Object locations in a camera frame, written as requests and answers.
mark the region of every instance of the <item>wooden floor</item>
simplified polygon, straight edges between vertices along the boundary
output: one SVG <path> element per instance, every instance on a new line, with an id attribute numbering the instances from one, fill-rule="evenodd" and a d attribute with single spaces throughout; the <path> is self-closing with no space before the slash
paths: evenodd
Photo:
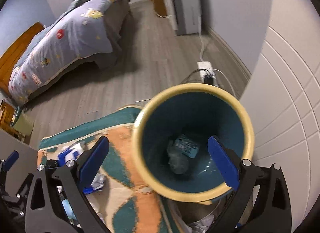
<path id="1" fill-rule="evenodd" d="M 180 84 L 198 68 L 201 43 L 197 34 L 175 36 L 169 20 L 157 17 L 150 1 L 133 4 L 132 14 L 121 31 L 123 54 L 115 67 L 101 71 L 94 63 L 82 64 L 28 104 L 27 114 L 35 119 L 30 140 L 33 148 L 38 148 L 43 137 Z M 204 60 L 225 73 L 239 98 L 248 77 L 219 42 L 207 36 L 204 39 L 208 43 Z M 231 92 L 219 73 L 217 78 Z"/>

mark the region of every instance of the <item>orange and teal rug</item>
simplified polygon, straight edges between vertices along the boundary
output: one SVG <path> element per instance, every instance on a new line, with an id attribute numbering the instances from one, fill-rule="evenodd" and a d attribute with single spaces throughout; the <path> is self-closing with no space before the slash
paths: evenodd
<path id="1" fill-rule="evenodd" d="M 57 159 L 64 146 L 85 142 L 89 148 L 104 135 L 110 149 L 100 173 L 107 179 L 102 191 L 94 192 L 106 226 L 112 233 L 180 233 L 166 201 L 144 183 L 131 158 L 131 133 L 139 106 L 127 106 L 98 120 L 42 139 L 38 165 Z"/>

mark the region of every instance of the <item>blue gripper pad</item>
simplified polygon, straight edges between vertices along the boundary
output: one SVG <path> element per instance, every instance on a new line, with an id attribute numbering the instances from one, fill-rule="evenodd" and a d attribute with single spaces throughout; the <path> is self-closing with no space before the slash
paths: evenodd
<path id="1" fill-rule="evenodd" d="M 95 143 L 90 151 L 90 155 L 86 162 L 81 166 L 79 170 L 79 189 L 89 187 L 99 171 L 102 162 L 109 152 L 109 140 L 105 136 L 101 136 L 99 140 Z"/>
<path id="2" fill-rule="evenodd" d="M 240 184 L 239 171 L 213 136 L 208 140 L 208 151 L 226 184 L 237 190 Z"/>
<path id="3" fill-rule="evenodd" d="M 17 151 L 13 151 L 9 157 L 3 163 L 3 170 L 8 171 L 11 169 L 12 165 L 19 159 L 19 153 Z"/>

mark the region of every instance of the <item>trash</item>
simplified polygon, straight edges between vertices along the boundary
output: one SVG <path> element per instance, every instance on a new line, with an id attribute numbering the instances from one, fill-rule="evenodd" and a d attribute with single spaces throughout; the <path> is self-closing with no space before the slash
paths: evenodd
<path id="1" fill-rule="evenodd" d="M 57 186 L 57 189 L 58 189 L 58 193 L 60 194 L 62 191 L 62 186 Z"/>
<path id="2" fill-rule="evenodd" d="M 169 156 L 169 165 L 172 172 L 175 174 L 183 174 L 189 168 L 188 157 L 185 156 L 178 148 L 173 145 L 173 141 L 170 141 L 167 147 L 167 153 Z"/>
<path id="3" fill-rule="evenodd" d="M 180 135 L 174 142 L 174 146 L 186 156 L 194 159 L 199 151 L 199 145 L 187 138 L 184 134 Z"/>
<path id="4" fill-rule="evenodd" d="M 215 218 L 220 215 L 225 205 L 225 202 L 221 201 L 220 199 L 216 207 L 208 215 L 196 222 L 189 224 L 183 221 L 181 212 L 178 208 L 177 203 L 174 200 L 167 199 L 167 204 L 169 206 L 171 215 L 173 216 L 174 220 L 178 222 L 178 224 L 181 226 L 182 230 L 185 233 L 205 233 L 209 229 L 211 224 L 214 222 Z"/>
<path id="5" fill-rule="evenodd" d="M 71 146 L 66 146 L 63 151 L 58 155 L 58 165 L 61 167 L 69 160 L 77 160 L 78 157 L 84 152 L 87 146 L 84 142 L 75 143 Z M 97 173 L 94 177 L 91 186 L 83 189 L 84 194 L 90 194 L 94 191 L 100 190 L 106 177 L 103 174 Z"/>

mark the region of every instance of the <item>wooden desk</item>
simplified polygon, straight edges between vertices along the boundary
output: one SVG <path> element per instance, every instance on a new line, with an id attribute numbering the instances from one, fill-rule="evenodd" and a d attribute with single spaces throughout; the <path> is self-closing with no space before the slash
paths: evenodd
<path id="1" fill-rule="evenodd" d="M 21 140 L 24 136 L 10 126 L 13 114 L 14 108 L 2 100 L 0 105 L 0 128 L 15 138 Z"/>

